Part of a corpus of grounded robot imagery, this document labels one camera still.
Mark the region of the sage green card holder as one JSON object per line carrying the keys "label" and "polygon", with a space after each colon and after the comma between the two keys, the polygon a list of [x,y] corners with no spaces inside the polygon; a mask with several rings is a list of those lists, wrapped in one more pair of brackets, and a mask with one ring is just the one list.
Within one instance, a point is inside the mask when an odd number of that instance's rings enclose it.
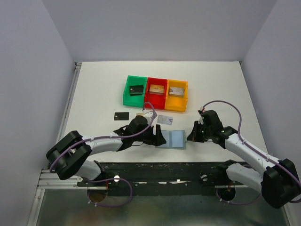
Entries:
{"label": "sage green card holder", "polygon": [[166,148],[166,149],[186,148],[186,136],[184,130],[163,130],[162,135],[166,140],[166,143],[157,146],[157,148]]}

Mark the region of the silver VIP credit card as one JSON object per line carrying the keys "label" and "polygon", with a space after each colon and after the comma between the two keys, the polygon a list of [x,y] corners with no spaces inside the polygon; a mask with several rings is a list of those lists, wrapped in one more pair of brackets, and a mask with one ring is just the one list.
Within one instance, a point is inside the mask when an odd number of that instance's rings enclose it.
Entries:
{"label": "silver VIP credit card", "polygon": [[173,117],[165,116],[165,115],[158,115],[157,123],[165,124],[165,125],[172,125]]}

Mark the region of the black credit card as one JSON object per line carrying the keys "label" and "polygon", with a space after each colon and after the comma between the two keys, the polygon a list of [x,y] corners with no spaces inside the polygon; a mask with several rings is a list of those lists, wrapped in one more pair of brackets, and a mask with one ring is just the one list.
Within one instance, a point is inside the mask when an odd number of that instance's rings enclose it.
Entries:
{"label": "black credit card", "polygon": [[129,112],[115,112],[114,120],[115,121],[128,121],[129,120]]}

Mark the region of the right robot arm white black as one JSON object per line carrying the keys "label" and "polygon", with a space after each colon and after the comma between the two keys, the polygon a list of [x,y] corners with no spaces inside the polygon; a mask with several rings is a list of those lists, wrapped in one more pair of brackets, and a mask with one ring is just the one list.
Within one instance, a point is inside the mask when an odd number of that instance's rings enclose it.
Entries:
{"label": "right robot arm white black", "polygon": [[295,165],[289,159],[280,160],[245,141],[231,126],[224,127],[216,111],[199,112],[188,141],[212,141],[250,165],[249,168],[235,161],[227,161],[217,171],[217,181],[223,185],[230,181],[242,183],[257,192],[273,208],[279,209],[301,194],[301,185]]}

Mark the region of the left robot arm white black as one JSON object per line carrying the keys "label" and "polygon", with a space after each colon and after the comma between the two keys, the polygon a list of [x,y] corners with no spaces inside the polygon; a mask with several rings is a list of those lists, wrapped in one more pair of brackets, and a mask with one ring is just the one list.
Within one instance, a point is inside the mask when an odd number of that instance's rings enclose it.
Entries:
{"label": "left robot arm white black", "polygon": [[61,180],[79,176],[99,186],[104,182],[104,174],[97,161],[87,158],[97,153],[119,152],[135,142],[153,146],[166,144],[160,126],[153,129],[152,121],[151,117],[138,115],[128,125],[99,137],[84,137],[76,130],[71,131],[47,152],[49,171]]}

